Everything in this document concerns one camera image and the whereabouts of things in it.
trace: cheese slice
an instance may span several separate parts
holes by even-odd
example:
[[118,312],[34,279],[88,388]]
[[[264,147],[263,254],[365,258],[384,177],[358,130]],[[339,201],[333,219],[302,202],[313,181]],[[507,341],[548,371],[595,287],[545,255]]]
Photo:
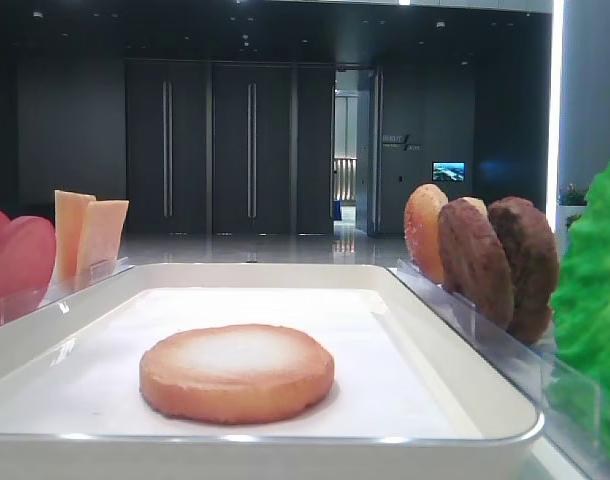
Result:
[[63,282],[76,275],[78,246],[85,211],[94,195],[81,193],[54,192],[56,204],[56,281]]
[[87,205],[78,247],[77,275],[101,262],[116,261],[128,206],[126,200],[90,202]]

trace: screen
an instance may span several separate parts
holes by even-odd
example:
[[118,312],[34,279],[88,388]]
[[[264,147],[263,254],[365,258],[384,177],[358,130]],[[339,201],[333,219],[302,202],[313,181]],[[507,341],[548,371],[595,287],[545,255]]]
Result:
[[465,180],[464,163],[434,163],[432,180],[435,182],[462,182]]

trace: white floor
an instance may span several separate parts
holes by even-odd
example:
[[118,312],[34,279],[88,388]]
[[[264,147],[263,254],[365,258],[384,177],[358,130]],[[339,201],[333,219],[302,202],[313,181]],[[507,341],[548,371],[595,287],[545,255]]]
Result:
[[355,208],[342,208],[334,235],[126,235],[121,256],[157,262],[349,263],[392,267],[407,258],[403,236],[370,238],[356,230]]

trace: display tray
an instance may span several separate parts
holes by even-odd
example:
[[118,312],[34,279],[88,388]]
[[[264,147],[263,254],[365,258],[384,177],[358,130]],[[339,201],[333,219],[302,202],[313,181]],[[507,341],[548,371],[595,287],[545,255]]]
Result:
[[[164,418],[138,363],[178,331],[303,330],[335,358],[303,415],[219,427]],[[0,327],[0,478],[514,478],[542,411],[390,271],[133,267]]]

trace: brown patty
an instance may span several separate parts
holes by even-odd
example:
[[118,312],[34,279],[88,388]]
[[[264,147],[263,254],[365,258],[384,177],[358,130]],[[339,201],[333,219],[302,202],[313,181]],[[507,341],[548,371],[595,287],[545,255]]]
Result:
[[554,234],[545,215],[522,198],[493,203],[489,220],[505,250],[514,285],[514,316],[508,330],[521,342],[534,343],[550,322],[548,303],[558,284]]
[[443,288],[465,296],[488,320],[507,329],[514,312],[512,280],[490,222],[461,198],[441,210],[438,233]]

